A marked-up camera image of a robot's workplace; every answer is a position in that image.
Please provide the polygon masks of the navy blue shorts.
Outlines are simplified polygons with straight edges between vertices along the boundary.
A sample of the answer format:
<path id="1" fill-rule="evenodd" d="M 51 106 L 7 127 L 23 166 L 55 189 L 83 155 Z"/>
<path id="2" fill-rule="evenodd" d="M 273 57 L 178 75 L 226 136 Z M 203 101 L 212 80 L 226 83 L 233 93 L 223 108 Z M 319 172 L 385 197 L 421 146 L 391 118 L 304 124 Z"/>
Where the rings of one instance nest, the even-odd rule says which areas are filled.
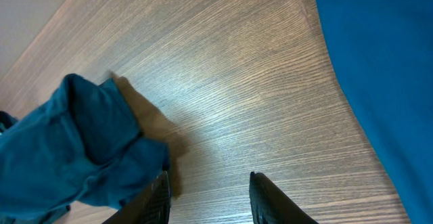
<path id="1" fill-rule="evenodd" d="M 76 201 L 119 209 L 169 166 L 112 79 L 69 74 L 1 134 L 1 218 L 53 222 Z"/>

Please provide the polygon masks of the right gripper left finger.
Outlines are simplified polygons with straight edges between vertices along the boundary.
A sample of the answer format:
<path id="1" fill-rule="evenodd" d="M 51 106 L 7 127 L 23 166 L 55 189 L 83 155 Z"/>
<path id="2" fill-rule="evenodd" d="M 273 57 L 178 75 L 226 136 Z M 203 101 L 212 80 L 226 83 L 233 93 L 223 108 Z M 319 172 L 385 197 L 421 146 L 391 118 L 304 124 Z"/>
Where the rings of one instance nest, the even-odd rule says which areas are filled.
<path id="1" fill-rule="evenodd" d="M 133 200 L 102 224 L 168 224 L 170 183 L 162 171 Z"/>

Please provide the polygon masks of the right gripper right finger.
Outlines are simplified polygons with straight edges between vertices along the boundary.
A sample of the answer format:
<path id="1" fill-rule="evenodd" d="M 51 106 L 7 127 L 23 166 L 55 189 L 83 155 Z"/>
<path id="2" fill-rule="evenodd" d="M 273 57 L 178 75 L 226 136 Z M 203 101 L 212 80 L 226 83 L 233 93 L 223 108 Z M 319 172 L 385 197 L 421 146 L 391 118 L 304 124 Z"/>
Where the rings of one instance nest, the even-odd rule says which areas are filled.
<path id="1" fill-rule="evenodd" d="M 254 224 L 317 224 L 263 173 L 250 173 Z"/>

